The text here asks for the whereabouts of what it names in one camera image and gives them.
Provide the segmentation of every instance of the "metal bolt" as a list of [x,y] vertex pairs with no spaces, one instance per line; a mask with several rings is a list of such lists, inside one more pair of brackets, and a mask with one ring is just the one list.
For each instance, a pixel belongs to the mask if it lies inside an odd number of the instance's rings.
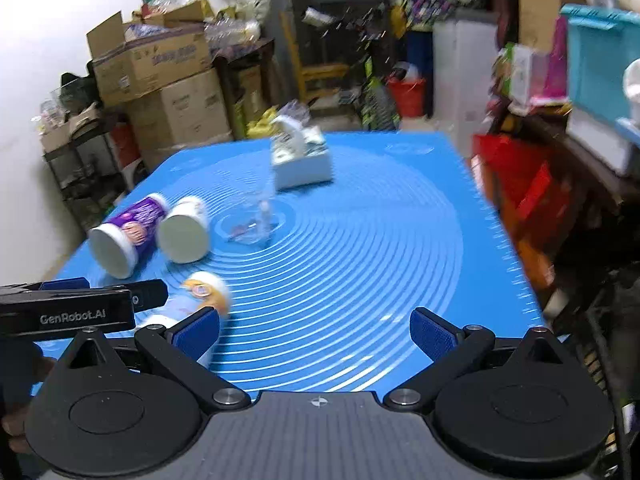
[[213,394],[213,400],[225,406],[233,406],[244,399],[244,392],[237,388],[222,388]]
[[410,388],[398,388],[389,394],[389,400],[399,406],[412,406],[420,402],[420,394]]

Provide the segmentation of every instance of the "blue silicone mat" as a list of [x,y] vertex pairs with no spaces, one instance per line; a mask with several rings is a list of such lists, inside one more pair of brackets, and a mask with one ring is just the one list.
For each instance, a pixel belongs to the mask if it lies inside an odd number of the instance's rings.
[[[458,326],[522,336],[539,307],[494,209],[441,134],[331,134],[331,184],[274,192],[267,140],[172,156],[121,207],[151,192],[173,205],[195,194],[210,217],[212,251],[175,265],[152,253],[129,280],[162,278],[172,294],[196,270],[222,276],[232,314],[209,368],[248,391],[390,389],[430,363],[409,336],[425,306]],[[271,196],[268,242],[229,241],[229,215]],[[85,243],[59,278],[116,283]],[[140,322],[152,311],[137,314]],[[59,356],[68,340],[43,343]]]

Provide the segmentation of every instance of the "red trash can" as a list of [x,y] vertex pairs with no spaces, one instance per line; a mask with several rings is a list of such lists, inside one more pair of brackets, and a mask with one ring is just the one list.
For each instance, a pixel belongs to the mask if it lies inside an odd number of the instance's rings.
[[391,78],[386,82],[401,117],[422,117],[424,115],[425,85],[425,79],[405,82]]

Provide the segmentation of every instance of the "gray gripper base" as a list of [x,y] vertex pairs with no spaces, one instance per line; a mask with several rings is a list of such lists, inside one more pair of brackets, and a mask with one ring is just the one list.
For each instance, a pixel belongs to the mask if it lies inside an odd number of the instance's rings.
[[[44,480],[62,477],[49,472]],[[141,480],[481,480],[454,459],[421,416],[395,413],[369,392],[263,392],[214,415],[187,452]],[[564,480],[587,480],[580,474]]]

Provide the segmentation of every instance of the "wooden chair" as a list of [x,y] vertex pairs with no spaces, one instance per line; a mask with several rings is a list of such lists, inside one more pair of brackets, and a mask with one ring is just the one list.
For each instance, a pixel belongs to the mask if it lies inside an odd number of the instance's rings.
[[287,12],[280,13],[280,21],[282,22],[282,30],[289,46],[289,53],[291,55],[291,62],[293,63],[293,69],[296,73],[296,81],[298,83],[298,95],[299,99],[303,103],[332,95],[338,91],[337,88],[323,88],[319,90],[307,90],[306,84],[310,81],[321,81],[325,79],[340,79],[349,70],[349,66],[344,63],[325,63],[318,65],[303,66],[300,61],[300,50],[291,27],[289,25],[289,16]]

